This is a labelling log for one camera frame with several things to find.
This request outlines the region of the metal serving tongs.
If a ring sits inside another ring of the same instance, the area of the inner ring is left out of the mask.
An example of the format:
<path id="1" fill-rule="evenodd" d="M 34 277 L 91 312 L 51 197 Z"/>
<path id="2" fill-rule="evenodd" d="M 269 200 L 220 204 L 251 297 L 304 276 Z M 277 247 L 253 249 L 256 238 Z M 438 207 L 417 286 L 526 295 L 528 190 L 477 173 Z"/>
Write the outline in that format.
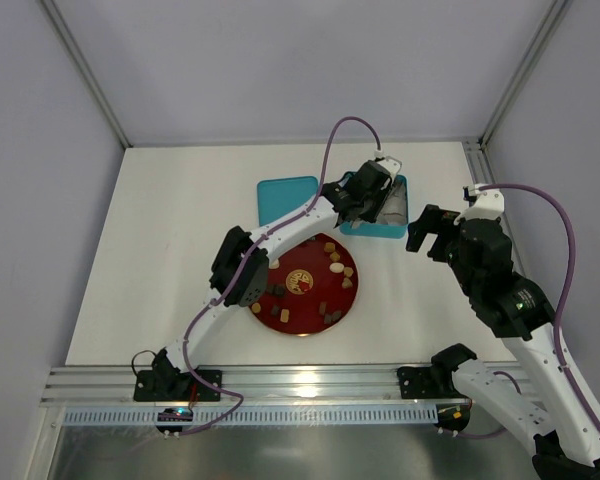
<path id="1" fill-rule="evenodd" d="M 371 226 L 402 227 L 408 223 L 407 183 L 406 178 L 399 175 L 381 207 L 378 216 Z"/>

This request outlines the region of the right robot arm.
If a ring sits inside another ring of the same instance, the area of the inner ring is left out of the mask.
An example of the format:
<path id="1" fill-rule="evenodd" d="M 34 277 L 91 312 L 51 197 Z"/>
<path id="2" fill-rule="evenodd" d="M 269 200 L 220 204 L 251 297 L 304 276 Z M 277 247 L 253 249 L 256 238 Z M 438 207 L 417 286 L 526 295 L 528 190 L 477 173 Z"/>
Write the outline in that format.
<path id="1" fill-rule="evenodd" d="M 429 234 L 436 239 L 428 257 L 451 268 L 477 318 L 513 354 L 541 403 L 514 392 L 461 344 L 436 354 L 433 365 L 525 447 L 540 478 L 600 479 L 600 428 L 580 401 L 589 400 L 599 422 L 600 405 L 590 391 L 573 391 L 575 363 L 554 339 L 554 309 L 537 284 L 515 271 L 499 219 L 465 220 L 427 205 L 408 226 L 407 251 L 418 251 Z"/>

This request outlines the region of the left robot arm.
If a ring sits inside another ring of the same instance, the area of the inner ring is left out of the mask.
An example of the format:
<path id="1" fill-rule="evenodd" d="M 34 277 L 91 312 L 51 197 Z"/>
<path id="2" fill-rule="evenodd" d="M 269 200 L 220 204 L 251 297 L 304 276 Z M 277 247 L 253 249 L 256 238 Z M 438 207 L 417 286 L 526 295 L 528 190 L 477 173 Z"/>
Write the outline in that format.
<path id="1" fill-rule="evenodd" d="M 136 402 L 185 401 L 194 389 L 221 392 L 195 371 L 206 345 L 242 307 L 258 301 L 269 267 L 302 242 L 343 223 L 372 223 L 384 206 L 401 169 L 386 156 L 366 161 L 353 175 L 319 187 L 297 209 L 251 231 L 230 229 L 211 266 L 210 288 L 201 311 L 172 344 L 158 351 L 147 370 L 135 374 Z"/>

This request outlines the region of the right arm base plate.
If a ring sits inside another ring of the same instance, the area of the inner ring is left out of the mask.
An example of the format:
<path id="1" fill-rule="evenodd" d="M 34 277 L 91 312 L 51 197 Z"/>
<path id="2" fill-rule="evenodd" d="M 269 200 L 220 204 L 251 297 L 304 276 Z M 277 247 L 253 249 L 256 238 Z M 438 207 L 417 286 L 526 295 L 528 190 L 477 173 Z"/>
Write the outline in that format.
<path id="1" fill-rule="evenodd" d="M 402 366 L 396 374 L 400 395 L 404 400 L 434 399 L 441 393 L 431 366 Z"/>

